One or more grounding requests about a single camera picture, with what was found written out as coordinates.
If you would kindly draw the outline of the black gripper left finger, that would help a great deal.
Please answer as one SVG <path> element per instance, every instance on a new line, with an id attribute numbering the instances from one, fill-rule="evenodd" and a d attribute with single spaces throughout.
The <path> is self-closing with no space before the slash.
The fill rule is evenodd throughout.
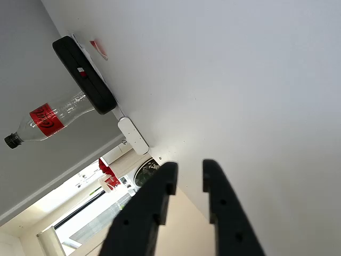
<path id="1" fill-rule="evenodd" d="M 166 223 L 169 197 L 176 194 L 178 165 L 164 163 L 114 218 L 99 255 L 154 255 Z"/>

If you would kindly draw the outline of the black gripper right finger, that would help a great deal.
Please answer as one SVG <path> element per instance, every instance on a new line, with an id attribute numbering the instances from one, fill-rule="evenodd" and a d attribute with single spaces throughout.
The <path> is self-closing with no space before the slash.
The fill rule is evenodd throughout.
<path id="1" fill-rule="evenodd" d="M 216 255 L 264 255 L 263 248 L 220 165 L 202 163 L 203 191 L 209 194 L 209 222 L 215 227 Z"/>

